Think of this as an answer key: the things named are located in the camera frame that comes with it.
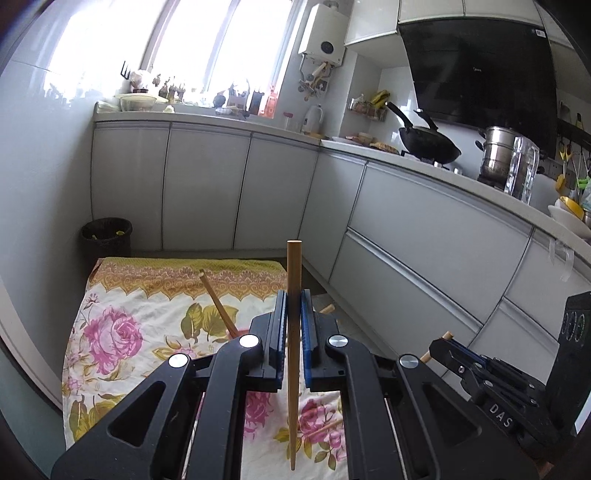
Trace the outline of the white kitchen cabinets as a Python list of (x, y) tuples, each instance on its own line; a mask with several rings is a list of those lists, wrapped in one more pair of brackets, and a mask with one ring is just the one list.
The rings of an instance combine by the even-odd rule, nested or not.
[(396, 155), (254, 126), (110, 115), (94, 124), (92, 212), (141, 253), (281, 256), (304, 265), (385, 354), (445, 331), (545, 379), (589, 245), (475, 180)]

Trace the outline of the wooden chopstick curved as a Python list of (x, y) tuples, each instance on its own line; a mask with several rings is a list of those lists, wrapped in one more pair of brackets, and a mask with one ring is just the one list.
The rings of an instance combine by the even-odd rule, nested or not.
[(454, 339), (454, 335), (447, 331), (442, 337), (433, 340), (427, 352), (420, 358), (420, 360), (427, 364), (432, 360), (440, 361), (443, 356), (449, 351), (450, 341)]

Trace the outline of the floral tablecloth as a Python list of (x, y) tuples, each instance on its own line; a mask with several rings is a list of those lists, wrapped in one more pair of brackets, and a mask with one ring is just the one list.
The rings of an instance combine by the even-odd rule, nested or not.
[[(72, 446), (171, 355), (212, 355), (228, 342), (203, 269), (239, 332), (273, 311), (287, 287), (280, 263), (239, 259), (108, 257), (90, 274), (66, 346), (62, 370), (65, 443)], [(311, 443), (305, 433), (342, 419), (337, 392), (300, 389), (297, 464), (290, 470), (284, 391), (250, 392), (242, 443), (244, 479), (345, 479), (344, 424)]]

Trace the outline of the white water heater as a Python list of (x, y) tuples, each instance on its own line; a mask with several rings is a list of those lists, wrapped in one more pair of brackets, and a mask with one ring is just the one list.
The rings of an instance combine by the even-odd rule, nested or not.
[(311, 8), (298, 53), (308, 59), (339, 67), (345, 56), (349, 18), (324, 4)]

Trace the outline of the black trash bin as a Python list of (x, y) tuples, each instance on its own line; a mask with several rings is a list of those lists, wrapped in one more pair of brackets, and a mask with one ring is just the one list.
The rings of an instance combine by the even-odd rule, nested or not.
[(89, 270), (99, 259), (131, 256), (132, 224), (118, 217), (106, 217), (85, 224), (79, 233), (82, 255)]

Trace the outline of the steel stock pot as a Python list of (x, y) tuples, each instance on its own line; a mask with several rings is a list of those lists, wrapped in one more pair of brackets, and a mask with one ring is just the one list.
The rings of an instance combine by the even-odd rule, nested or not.
[(530, 141), (510, 128), (491, 126), (479, 131), (482, 140), (475, 145), (483, 153), (478, 180), (497, 188), (504, 188), (509, 176), (515, 142)]

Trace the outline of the black wok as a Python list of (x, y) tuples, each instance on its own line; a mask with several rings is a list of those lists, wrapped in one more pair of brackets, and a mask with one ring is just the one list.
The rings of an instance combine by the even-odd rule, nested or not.
[(427, 123), (427, 127), (414, 125), (407, 115), (393, 102), (388, 101), (386, 107), (398, 116), (404, 126), (399, 129), (399, 135), (407, 151), (427, 163), (442, 165), (456, 161), (462, 151), (446, 135), (439, 131), (439, 127), (422, 109), (415, 113)]

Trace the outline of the stacked bowls on counter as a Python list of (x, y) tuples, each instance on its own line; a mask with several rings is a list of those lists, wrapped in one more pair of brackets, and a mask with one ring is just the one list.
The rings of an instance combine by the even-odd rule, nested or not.
[(557, 200), (553, 205), (549, 205), (548, 210), (551, 218), (564, 228), (583, 240), (590, 239), (590, 228), (562, 200)]

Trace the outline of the white plastic jug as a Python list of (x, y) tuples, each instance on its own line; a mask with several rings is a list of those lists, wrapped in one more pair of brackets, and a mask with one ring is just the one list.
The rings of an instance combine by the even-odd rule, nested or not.
[(311, 105), (304, 120), (301, 123), (301, 131), (304, 134), (318, 134), (322, 128), (322, 119), (324, 119), (324, 110), (321, 105)]

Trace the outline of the black range hood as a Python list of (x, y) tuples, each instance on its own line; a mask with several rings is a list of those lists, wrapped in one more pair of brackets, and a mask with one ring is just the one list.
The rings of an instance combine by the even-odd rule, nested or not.
[(542, 29), (451, 18), (405, 23), (399, 32), (420, 109), (448, 123), (510, 128), (555, 153), (557, 87)]

